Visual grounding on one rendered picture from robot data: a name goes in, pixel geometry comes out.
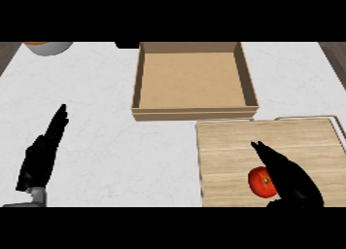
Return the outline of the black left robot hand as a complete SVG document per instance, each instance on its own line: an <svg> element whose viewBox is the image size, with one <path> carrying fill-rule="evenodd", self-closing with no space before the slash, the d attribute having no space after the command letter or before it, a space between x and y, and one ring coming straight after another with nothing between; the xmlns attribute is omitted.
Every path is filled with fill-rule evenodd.
<svg viewBox="0 0 346 249"><path fill-rule="evenodd" d="M46 132L25 149L16 190L25 192L34 187L44 188L53 171L57 148L69 123L66 105L62 105L50 121Z"/></svg>

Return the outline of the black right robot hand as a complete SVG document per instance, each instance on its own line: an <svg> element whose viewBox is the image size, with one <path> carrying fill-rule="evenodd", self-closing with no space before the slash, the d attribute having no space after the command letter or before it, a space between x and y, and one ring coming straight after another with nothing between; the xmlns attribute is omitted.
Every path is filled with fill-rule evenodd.
<svg viewBox="0 0 346 249"><path fill-rule="evenodd" d="M301 166L261 141L252 142L251 146L279 195L267 208L323 208L320 190Z"/></svg>

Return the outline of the red tomato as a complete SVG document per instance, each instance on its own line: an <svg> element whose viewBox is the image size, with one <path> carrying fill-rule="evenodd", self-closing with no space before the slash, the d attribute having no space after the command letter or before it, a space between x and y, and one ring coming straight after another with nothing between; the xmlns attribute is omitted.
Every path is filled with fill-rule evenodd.
<svg viewBox="0 0 346 249"><path fill-rule="evenodd" d="M248 173L248 185L251 192L261 198L269 198L276 195L276 189L272 183L272 178L267 169L260 166Z"/></svg>

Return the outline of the open cardboard box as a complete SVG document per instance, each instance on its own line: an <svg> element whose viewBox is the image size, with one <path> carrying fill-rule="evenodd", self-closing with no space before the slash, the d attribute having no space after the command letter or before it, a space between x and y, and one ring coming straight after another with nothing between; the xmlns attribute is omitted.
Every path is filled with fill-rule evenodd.
<svg viewBox="0 0 346 249"><path fill-rule="evenodd" d="M238 42L143 42L131 115L137 121L251 119L258 101Z"/></svg>

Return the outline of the white bowl with orange contents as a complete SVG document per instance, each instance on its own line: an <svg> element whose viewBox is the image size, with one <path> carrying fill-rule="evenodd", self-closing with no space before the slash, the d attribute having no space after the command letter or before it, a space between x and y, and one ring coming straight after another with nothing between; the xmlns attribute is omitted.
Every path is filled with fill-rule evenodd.
<svg viewBox="0 0 346 249"><path fill-rule="evenodd" d="M25 43L28 49L41 56L50 56L62 53L72 46L72 44L72 42Z"/></svg>

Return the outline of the small black object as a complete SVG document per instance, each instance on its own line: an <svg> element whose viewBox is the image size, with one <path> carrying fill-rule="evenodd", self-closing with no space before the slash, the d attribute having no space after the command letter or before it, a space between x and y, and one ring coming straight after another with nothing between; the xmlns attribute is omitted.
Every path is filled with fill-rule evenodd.
<svg viewBox="0 0 346 249"><path fill-rule="evenodd" d="M140 42L115 42L118 49L139 49Z"/></svg>

